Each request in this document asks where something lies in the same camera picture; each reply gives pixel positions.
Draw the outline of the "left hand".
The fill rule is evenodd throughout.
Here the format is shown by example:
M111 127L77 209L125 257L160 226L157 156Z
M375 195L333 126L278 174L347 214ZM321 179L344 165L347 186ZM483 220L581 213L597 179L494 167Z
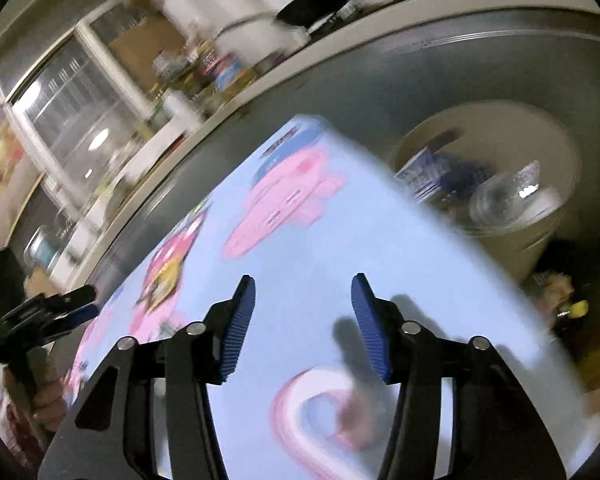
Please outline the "left hand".
M23 429L29 430L35 426L56 434L68 413L65 387L48 352L42 350L40 356L45 358L44 373L32 398L24 400L23 386L8 366L4 368L3 382L12 402L15 421Z

